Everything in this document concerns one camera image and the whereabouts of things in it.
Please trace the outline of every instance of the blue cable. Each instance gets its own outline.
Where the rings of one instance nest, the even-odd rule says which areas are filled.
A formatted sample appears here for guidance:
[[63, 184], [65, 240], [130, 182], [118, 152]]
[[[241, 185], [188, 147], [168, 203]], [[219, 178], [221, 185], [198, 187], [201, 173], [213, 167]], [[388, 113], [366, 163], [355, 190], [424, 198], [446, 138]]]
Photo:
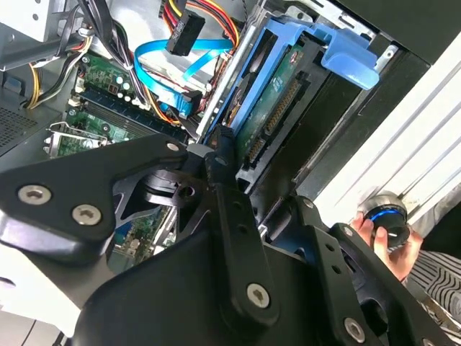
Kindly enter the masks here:
[[383, 210], [383, 211], [379, 212], [378, 214], [374, 215], [373, 217], [371, 217], [370, 220], [374, 221], [377, 218], [379, 218], [380, 216], [383, 216], [385, 214], [400, 214], [400, 213], [396, 209]]
[[[135, 50], [135, 71], [139, 80], [144, 83], [154, 94], [158, 96], [159, 102], [166, 103], [167, 105], [178, 109], [179, 114], [188, 116], [192, 111], [192, 104], [183, 94], [176, 90], [163, 85], [156, 81], [154, 78], [144, 71], [144, 68], [139, 62], [139, 58], [146, 53], [154, 52], [157, 50], [166, 49], [168, 40], [157, 40], [147, 42], [140, 45]], [[192, 46], [193, 50], [209, 50], [204, 56], [193, 63], [184, 73], [184, 78], [188, 79], [197, 73], [206, 63], [214, 59], [216, 56], [232, 49], [233, 44], [230, 40], [196, 40]]]

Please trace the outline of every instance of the cable bundle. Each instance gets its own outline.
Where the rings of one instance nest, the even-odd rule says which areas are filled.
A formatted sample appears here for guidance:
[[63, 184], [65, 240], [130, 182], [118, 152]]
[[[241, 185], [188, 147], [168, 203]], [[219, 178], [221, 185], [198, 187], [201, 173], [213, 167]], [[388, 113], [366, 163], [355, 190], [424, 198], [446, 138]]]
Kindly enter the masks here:
[[[225, 34], [232, 41], [234, 50], [238, 47], [238, 44], [240, 43], [240, 36], [236, 25], [219, 5], [211, 0], [189, 0], [186, 3], [186, 6], [209, 14], [223, 28]], [[178, 9], [174, 0], [168, 0], [165, 3], [163, 18], [165, 23], [168, 25], [170, 32], [173, 31], [174, 27], [176, 27], [181, 16], [182, 13]]]
[[133, 70], [133, 55], [128, 47], [127, 33], [119, 22], [113, 20], [105, 0], [78, 0], [79, 5], [109, 54], [129, 73], [138, 99], [147, 103], [143, 85]]

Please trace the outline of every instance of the striped fabric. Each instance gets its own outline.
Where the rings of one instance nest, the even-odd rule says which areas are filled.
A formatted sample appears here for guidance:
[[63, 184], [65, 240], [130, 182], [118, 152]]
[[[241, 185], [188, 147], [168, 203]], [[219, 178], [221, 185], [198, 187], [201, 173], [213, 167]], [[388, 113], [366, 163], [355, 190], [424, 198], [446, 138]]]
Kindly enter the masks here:
[[461, 345], [461, 260], [439, 252], [421, 251], [410, 279], [418, 283], [451, 318], [451, 321], [443, 321], [434, 312], [436, 309], [423, 302], [433, 320], [453, 342]]

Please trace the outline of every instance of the finger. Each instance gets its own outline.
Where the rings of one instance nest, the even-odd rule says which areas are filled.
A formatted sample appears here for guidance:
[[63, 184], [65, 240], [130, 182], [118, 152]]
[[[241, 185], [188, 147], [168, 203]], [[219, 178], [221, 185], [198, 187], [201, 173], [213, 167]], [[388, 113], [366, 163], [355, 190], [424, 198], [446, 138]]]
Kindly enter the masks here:
[[410, 229], [410, 236], [408, 241], [403, 246], [403, 251], [408, 261], [415, 262], [418, 258], [419, 250], [423, 244], [423, 237]]
[[375, 254], [385, 263], [389, 263], [388, 233], [384, 227], [378, 227], [375, 237]]
[[351, 227], [358, 231], [363, 224], [363, 213], [361, 211], [357, 211], [354, 220], [351, 222]]
[[373, 227], [375, 227], [375, 225], [373, 224], [373, 221], [371, 221], [370, 219], [367, 219], [363, 221], [363, 224], [357, 230], [357, 233], [362, 237], [363, 240], [365, 240], [365, 243], [367, 243], [368, 246], [370, 246]]

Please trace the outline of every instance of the motherboard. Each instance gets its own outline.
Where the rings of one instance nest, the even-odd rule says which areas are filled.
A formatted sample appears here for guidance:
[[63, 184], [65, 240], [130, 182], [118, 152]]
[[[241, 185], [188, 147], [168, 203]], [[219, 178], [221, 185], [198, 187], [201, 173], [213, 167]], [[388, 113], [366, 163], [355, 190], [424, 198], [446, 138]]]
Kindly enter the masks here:
[[[92, 54], [82, 59], [63, 121], [52, 124], [49, 131], [51, 136], [45, 141], [48, 146], [44, 149], [51, 158], [155, 133], [165, 133], [185, 143], [189, 138], [179, 126], [165, 123], [139, 102], [126, 72]], [[171, 207], [158, 206], [152, 215], [137, 218], [115, 230], [114, 255], [109, 260], [112, 270], [126, 270], [153, 255], [154, 237], [170, 210]]]

